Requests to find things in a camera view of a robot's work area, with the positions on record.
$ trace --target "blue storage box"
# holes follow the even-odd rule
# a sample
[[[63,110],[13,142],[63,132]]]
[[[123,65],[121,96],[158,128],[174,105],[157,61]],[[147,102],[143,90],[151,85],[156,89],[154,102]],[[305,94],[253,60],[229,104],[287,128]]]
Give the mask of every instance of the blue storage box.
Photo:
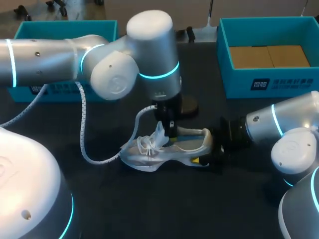
[[[65,39],[84,35],[99,35],[109,42],[118,38],[117,22],[115,20],[90,21],[26,21],[21,23],[15,39]],[[81,82],[87,101],[104,101],[98,97],[89,82]],[[16,102],[31,102],[41,87],[9,88],[12,98]],[[40,102],[79,102],[81,97],[74,82],[59,82],[49,84]]]
[[[319,24],[313,17],[222,18],[217,56],[227,98],[294,97],[319,90]],[[235,68],[230,47],[302,47],[309,67]]]

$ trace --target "sneaker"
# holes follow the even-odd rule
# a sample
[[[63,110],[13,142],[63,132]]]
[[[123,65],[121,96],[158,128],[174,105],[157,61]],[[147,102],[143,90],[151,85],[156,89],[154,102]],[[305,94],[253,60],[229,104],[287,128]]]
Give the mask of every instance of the sneaker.
[[[202,166],[198,158],[211,152],[213,139],[206,128],[178,127],[178,137],[174,142],[170,141],[164,132],[159,121],[155,132],[151,136],[135,139],[121,154],[121,160],[134,169],[154,172],[170,160],[179,161],[187,166]]]

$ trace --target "black table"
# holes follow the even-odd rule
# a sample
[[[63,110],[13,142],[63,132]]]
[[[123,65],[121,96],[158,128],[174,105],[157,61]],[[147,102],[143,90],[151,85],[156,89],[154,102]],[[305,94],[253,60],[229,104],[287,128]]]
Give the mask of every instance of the black table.
[[[199,116],[180,126],[218,126],[280,99],[226,100],[215,43],[178,46],[185,94],[200,105]],[[136,113],[150,104],[138,85],[117,103],[88,104],[87,152],[108,158],[130,137]],[[0,92],[1,121],[25,104]],[[85,162],[79,149],[81,104],[38,104],[9,130],[37,140],[56,157],[81,216],[84,239],[281,239],[278,205],[285,186],[274,173],[270,147],[234,154],[222,171],[168,162],[155,173]],[[156,121],[142,117],[139,135]]]

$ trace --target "wheel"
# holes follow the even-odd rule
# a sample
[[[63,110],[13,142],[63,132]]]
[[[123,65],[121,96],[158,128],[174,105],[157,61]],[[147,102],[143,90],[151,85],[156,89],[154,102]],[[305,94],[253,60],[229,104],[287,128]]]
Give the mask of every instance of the wheel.
[[[68,15],[68,12],[66,11],[66,8],[64,6],[60,7],[60,13],[62,16]]]
[[[45,2],[48,6],[53,6],[54,5],[54,1],[52,0],[52,1],[47,1],[47,2]]]
[[[26,15],[26,16],[24,17],[24,20],[25,20],[25,21],[32,21],[32,18],[31,18],[30,15]]]
[[[104,0],[94,0],[96,5],[102,6],[104,4]]]

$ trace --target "white coiled cable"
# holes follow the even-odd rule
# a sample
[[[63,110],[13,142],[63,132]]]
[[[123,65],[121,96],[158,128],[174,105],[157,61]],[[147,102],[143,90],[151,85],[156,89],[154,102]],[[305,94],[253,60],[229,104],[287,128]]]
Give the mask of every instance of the white coiled cable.
[[[95,160],[92,160],[91,158],[89,158],[89,156],[87,155],[87,153],[85,151],[86,98],[85,98],[84,89],[79,82],[75,82],[75,83],[76,83],[77,87],[79,88],[81,100],[82,100],[82,118],[81,118],[81,130],[80,130],[81,153],[82,153],[84,159],[91,164],[101,165],[101,164],[106,164],[106,163],[112,162],[113,160],[120,157],[121,154],[132,144],[132,142],[136,136],[136,133],[138,131],[140,117],[148,111],[152,111],[152,110],[157,109],[157,107],[156,106],[148,106],[148,107],[142,109],[140,112],[138,112],[138,114],[136,115],[136,118],[135,118],[135,124],[134,124],[134,130],[133,130],[132,136],[129,139],[129,141],[126,143],[125,147],[123,147],[120,150],[120,152],[118,152],[116,155],[114,155],[113,157],[111,157],[109,159],[105,159],[103,161],[95,161]]]
[[[47,87],[47,85],[44,85],[41,88],[41,90],[39,91],[37,96],[33,99],[33,101],[20,114],[18,114],[16,117],[14,117],[13,119],[9,120],[8,122],[0,124],[0,127],[3,127],[3,128],[8,127],[9,125],[11,125],[14,122],[18,121],[19,119],[21,119],[35,105],[35,103],[38,102],[40,97],[44,94],[44,92],[46,90],[46,87]]]

